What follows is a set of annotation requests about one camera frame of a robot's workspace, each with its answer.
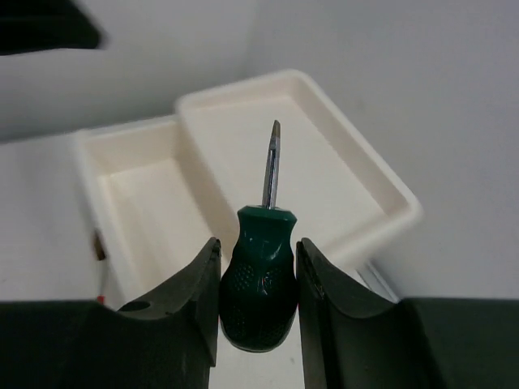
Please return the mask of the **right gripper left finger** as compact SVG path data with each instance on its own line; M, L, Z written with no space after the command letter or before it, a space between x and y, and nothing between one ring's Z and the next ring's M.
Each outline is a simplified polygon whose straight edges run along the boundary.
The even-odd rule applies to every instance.
M113 310L96 301L1 305L4 388L205 388L217 360L221 243Z

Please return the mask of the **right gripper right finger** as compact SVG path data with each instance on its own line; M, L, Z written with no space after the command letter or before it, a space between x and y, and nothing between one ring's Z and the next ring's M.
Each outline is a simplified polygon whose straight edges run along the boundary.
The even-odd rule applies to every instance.
M297 244L308 388L515 388L518 303L473 298L390 302Z

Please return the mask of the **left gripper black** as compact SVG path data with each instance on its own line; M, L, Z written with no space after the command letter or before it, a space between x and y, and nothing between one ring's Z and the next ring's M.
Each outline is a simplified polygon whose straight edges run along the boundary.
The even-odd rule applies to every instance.
M76 1L1 1L1 54L98 49L102 28Z

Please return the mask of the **stubby green screwdriver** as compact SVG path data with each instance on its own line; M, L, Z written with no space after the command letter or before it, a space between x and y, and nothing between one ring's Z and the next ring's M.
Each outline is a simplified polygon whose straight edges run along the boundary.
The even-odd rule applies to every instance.
M281 124L268 145L262 202L238 210L239 235L221 278L219 318L236 348L266 353L287 337L298 306L291 234L296 216L277 207Z

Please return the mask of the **white drawer container box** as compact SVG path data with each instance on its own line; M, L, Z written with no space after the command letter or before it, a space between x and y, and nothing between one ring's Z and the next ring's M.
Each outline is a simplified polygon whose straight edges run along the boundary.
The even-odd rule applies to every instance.
M283 70L194 92L175 105L233 211L258 204L268 141L281 125L277 206L330 262L356 267L415 226L422 207L308 75Z

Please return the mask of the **aluminium frame rail right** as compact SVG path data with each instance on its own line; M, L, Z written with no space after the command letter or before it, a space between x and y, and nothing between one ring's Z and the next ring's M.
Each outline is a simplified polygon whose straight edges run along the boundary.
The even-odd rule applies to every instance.
M384 299L397 303L399 297L393 292L389 284L372 263L366 263L357 270L358 275L366 286Z

